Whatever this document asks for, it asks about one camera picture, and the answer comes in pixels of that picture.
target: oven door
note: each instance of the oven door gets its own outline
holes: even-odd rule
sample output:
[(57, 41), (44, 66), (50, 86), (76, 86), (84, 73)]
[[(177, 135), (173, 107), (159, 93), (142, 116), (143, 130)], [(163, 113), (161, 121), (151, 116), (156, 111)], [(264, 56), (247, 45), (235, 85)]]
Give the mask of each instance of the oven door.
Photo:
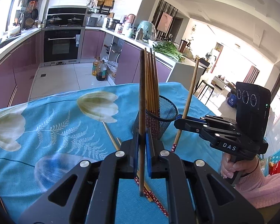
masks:
[(51, 62), (78, 59), (80, 34), (80, 29), (45, 31), (43, 61)]

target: silver screw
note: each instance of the silver screw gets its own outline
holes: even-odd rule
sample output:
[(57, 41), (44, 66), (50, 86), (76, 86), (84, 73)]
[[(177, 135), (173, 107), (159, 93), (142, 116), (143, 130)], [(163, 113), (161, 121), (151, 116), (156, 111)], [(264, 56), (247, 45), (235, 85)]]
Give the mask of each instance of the silver screw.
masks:
[(169, 151), (167, 151), (167, 150), (162, 150), (162, 151), (160, 152), (160, 155), (161, 155), (161, 156), (168, 156), (168, 155), (169, 155)]
[(204, 165), (205, 165), (205, 162), (203, 160), (197, 160), (196, 161), (196, 166), (203, 167)]
[(117, 156), (117, 157), (122, 157), (122, 156), (124, 156), (125, 155), (125, 152), (124, 151), (117, 151), (116, 153), (115, 153), (115, 156)]
[(89, 161), (84, 160), (82, 162), (80, 162), (80, 167), (88, 167), (89, 166)]

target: built-in oven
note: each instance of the built-in oven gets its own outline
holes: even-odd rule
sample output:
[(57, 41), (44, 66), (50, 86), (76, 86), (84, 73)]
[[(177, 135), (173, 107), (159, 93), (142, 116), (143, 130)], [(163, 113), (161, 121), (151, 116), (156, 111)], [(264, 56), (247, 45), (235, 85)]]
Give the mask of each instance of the built-in oven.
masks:
[(58, 27), (44, 30), (42, 66), (80, 62), (80, 38), (83, 39), (84, 28)]

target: black wire mesh cup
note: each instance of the black wire mesh cup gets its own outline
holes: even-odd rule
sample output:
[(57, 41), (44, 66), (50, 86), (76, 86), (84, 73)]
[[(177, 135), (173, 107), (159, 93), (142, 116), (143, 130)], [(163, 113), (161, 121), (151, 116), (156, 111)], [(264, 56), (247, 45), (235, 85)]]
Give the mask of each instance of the black wire mesh cup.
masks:
[[(150, 128), (152, 138), (160, 140), (170, 123), (175, 120), (178, 115), (176, 106), (167, 98), (159, 96), (160, 101), (160, 117), (146, 109), (145, 123)], [(132, 133), (139, 129), (139, 112), (132, 127)]]

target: camera lens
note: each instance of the camera lens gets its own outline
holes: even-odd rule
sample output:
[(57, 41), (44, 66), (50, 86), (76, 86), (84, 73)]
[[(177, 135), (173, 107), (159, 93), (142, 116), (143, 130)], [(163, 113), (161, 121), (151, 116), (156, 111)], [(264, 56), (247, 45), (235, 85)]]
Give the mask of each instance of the camera lens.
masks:
[(242, 96), (242, 93), (241, 93), (241, 91), (238, 89), (238, 90), (237, 90), (237, 98), (238, 98), (238, 99), (241, 99), (241, 96)]
[(251, 95), (251, 105), (254, 107), (255, 105), (256, 105), (256, 96), (255, 96), (255, 94), (252, 94)]
[(247, 92), (247, 91), (243, 91), (243, 102), (244, 102), (245, 104), (247, 104), (247, 103), (248, 103), (248, 100), (249, 100), (249, 94), (248, 94), (248, 92)]

